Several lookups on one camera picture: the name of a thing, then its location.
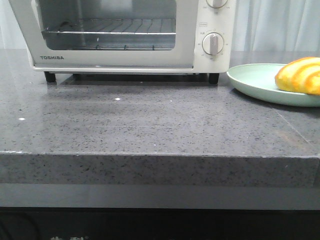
curtain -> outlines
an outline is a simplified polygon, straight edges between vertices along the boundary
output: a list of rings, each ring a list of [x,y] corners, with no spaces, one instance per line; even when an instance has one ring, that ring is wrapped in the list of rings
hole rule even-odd
[[[9,0],[0,0],[1,48],[26,48]],[[237,0],[232,50],[320,52],[320,0]]]

white toaster oven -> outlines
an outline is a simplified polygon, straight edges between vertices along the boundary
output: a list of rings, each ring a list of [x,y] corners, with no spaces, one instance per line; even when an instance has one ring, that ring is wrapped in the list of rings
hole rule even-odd
[[[209,74],[229,68],[236,0],[9,0],[31,66],[56,73]]]

light green plate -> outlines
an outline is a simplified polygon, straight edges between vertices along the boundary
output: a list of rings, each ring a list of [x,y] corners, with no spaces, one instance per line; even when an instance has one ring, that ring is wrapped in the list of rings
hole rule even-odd
[[[275,104],[299,107],[320,107],[320,96],[282,91],[277,88],[275,75],[284,64],[245,64],[227,72],[232,85],[240,92]]]

gray speckled countertop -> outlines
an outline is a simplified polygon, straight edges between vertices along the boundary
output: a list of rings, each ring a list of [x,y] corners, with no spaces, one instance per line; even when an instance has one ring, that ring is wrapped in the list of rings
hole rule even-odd
[[[310,53],[233,52],[231,66]],[[201,76],[57,74],[0,50],[0,183],[320,187],[320,108]]]

bun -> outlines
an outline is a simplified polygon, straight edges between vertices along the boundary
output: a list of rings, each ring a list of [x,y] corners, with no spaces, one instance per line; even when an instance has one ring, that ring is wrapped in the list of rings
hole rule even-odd
[[[320,57],[304,57],[285,65],[275,76],[280,90],[320,95]]]

